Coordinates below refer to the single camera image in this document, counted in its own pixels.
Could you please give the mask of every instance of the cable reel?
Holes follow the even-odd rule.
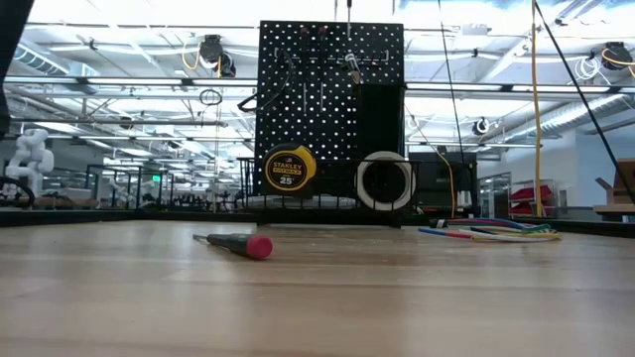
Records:
[[[487,134],[488,130],[489,122],[485,119],[485,117],[480,117],[480,119],[476,120],[474,125],[472,125],[472,133],[476,136],[483,136]]]

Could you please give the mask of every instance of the tape measure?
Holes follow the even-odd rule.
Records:
[[[311,151],[293,143],[272,148],[265,156],[263,166],[266,184],[283,194],[305,190],[317,170]]]

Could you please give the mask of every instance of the ceiling beam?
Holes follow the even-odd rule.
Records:
[[[566,19],[572,19],[577,16],[580,11],[588,11],[592,7],[597,6],[599,3],[601,3],[601,1],[574,0],[560,14],[550,19],[550,29],[557,29]],[[537,24],[537,27],[539,28],[536,33],[538,36],[544,28],[540,23]],[[509,67],[516,58],[524,56],[531,48],[531,28],[525,31],[522,36],[522,39],[516,41],[516,43],[499,60],[497,60],[495,64],[480,75],[476,81],[480,83],[491,81],[498,74],[507,69],[507,67]]]

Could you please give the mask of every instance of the roll of tape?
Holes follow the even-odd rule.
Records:
[[[382,161],[404,161],[404,158],[393,152],[376,152],[370,154],[364,160],[382,160]],[[371,162],[363,162],[357,167],[357,196],[359,196],[359,200],[364,202],[370,208],[381,211],[390,211],[394,209],[399,209],[408,202],[410,202],[410,198],[412,197],[412,193],[415,192],[417,188],[417,183],[413,180],[413,169],[412,166],[408,163],[395,163],[395,165],[401,169],[402,174],[404,174],[405,179],[405,187],[402,194],[397,198],[394,202],[379,202],[368,194],[366,191],[366,187],[364,187],[364,174],[366,170],[372,165]]]

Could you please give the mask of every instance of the yellow cable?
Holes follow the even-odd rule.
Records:
[[[181,60],[183,60],[183,65],[191,70],[196,70],[198,68],[198,61],[200,59],[200,44],[198,43],[198,51],[196,51],[196,61],[194,65],[190,65],[186,60],[186,46],[188,45],[188,41],[183,41],[183,52],[181,53]]]
[[[615,64],[622,64],[622,65],[628,65],[628,70],[631,72],[631,75],[633,77],[635,77],[635,71],[633,71],[633,67],[631,67],[631,65],[635,65],[635,62],[625,62],[625,61],[621,61],[621,60],[616,60],[616,59],[610,59],[609,57],[606,56],[606,53],[609,51],[609,49],[604,49],[604,51],[602,51],[602,58],[605,60],[608,60],[611,63],[615,63]]]
[[[435,146],[430,144],[430,140],[428,140],[428,138],[426,137],[426,134],[424,134],[424,132],[421,130],[421,128],[419,127],[419,124],[417,124],[417,121],[415,120],[414,117],[412,117],[413,122],[415,123],[415,126],[417,127],[417,130],[419,130],[419,133],[421,134],[421,136],[424,137],[424,139],[426,139],[426,141],[428,142],[428,145],[433,148],[433,150],[435,151],[435,153],[437,153],[437,155],[439,155],[439,157],[441,158],[441,160],[444,161],[445,165],[447,166],[447,171],[449,172],[449,194],[451,196],[452,199],[452,212],[450,214],[450,218],[454,218],[454,211],[456,209],[456,202],[455,202],[455,198],[454,198],[454,175],[452,174],[452,166],[449,164],[449,162],[444,158],[443,155],[441,155],[441,153],[437,150],[437,148],[435,148]]]
[[[540,105],[538,104],[538,78],[536,76],[536,0],[532,0],[532,85],[534,87],[534,111],[536,112],[536,175],[535,181],[535,201],[536,213],[538,217],[543,216],[543,198],[540,181],[540,147],[543,139],[543,128],[541,128]]]

